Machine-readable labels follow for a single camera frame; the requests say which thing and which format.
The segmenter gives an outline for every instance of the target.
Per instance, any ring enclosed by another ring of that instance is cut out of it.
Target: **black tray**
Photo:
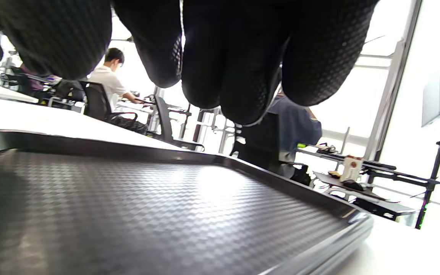
[[[0,274],[332,274],[371,228],[226,156],[0,131]]]

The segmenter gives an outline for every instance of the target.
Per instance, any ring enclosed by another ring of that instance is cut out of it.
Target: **chair backrest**
[[[173,127],[171,126],[171,119],[169,118],[169,109],[166,101],[160,96],[155,96],[155,104],[157,106],[157,113],[159,114],[162,139],[166,142],[173,142]]]
[[[55,96],[61,99],[70,99],[74,101],[84,100],[84,89],[79,81],[60,80],[59,84],[54,86]]]
[[[239,152],[238,158],[241,160],[274,173],[280,172],[278,115],[267,113],[259,124],[236,127],[235,132],[230,155]],[[243,137],[246,143],[240,143],[239,137]]]
[[[246,140],[245,146],[264,152],[279,152],[278,115],[267,113],[259,124],[235,129],[238,136]]]
[[[84,115],[97,120],[106,120],[112,113],[112,108],[106,96],[105,87],[100,83],[80,81],[84,94],[86,94],[87,106]]]

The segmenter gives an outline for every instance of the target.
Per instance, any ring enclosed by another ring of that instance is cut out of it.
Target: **white shirt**
[[[107,66],[94,69],[88,81],[103,84],[112,112],[115,111],[120,97],[128,92],[116,74]]]

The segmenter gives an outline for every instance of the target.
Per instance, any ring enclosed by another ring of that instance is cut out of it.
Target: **blue shirt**
[[[316,145],[322,137],[322,124],[286,96],[277,95],[269,112],[278,115],[280,155],[288,161],[294,161],[298,143]]]

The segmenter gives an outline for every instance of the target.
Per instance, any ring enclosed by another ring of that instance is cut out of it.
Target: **black hair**
[[[118,59],[121,64],[125,62],[125,56],[120,49],[110,48],[105,54],[105,62],[113,61]]]

